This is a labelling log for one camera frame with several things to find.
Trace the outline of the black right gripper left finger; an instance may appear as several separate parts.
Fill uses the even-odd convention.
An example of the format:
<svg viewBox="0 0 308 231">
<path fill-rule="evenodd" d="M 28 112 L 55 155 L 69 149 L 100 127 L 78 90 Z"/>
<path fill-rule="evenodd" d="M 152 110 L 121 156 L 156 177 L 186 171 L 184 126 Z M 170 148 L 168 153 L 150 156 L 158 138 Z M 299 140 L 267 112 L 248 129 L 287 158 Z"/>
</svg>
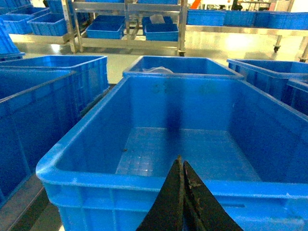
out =
<svg viewBox="0 0 308 231">
<path fill-rule="evenodd" d="M 181 231 L 183 229 L 184 174 L 181 156 L 171 169 L 138 231 Z"/>
</svg>

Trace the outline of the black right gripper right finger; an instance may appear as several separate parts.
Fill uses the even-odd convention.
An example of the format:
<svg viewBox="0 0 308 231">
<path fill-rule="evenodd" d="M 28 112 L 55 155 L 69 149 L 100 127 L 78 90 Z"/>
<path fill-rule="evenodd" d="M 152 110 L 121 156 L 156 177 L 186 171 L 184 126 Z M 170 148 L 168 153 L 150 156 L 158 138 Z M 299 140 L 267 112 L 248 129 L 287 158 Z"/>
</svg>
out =
<svg viewBox="0 0 308 231">
<path fill-rule="evenodd" d="M 184 228 L 186 231 L 241 231 L 188 161 L 184 172 Z"/>
</svg>

